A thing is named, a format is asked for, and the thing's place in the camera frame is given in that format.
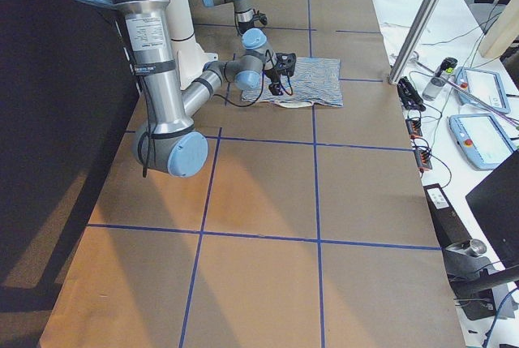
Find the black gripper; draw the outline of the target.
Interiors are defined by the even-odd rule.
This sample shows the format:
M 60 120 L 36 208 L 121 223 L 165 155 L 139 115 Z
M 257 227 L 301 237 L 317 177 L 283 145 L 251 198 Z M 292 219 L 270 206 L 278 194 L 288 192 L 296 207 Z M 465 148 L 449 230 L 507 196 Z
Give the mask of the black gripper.
M 281 67 L 273 67 L 267 70 L 267 77 L 271 81 L 268 89 L 273 96 L 282 96 L 284 93 L 283 85 L 281 83 L 281 77 L 284 73 L 285 68 Z

